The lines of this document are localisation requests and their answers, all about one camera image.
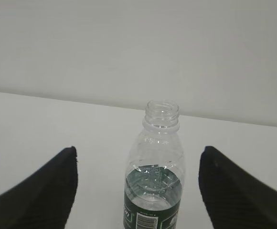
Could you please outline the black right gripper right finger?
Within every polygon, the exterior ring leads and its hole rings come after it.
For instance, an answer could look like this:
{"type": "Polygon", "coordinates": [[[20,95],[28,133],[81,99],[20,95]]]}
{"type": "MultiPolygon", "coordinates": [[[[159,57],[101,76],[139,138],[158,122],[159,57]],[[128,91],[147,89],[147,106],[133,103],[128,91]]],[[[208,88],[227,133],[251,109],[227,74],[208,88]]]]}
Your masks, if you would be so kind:
{"type": "Polygon", "coordinates": [[[199,189],[215,229],[277,229],[277,191],[213,146],[199,165],[199,189]]]}

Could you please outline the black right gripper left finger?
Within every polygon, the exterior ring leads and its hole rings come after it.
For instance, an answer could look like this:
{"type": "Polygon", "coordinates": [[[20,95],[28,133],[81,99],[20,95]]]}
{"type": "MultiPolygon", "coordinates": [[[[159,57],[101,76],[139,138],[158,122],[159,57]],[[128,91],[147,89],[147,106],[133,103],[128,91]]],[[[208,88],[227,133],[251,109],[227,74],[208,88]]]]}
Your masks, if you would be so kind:
{"type": "Polygon", "coordinates": [[[77,151],[72,146],[0,194],[0,229],[65,228],[77,187],[77,151]]]}

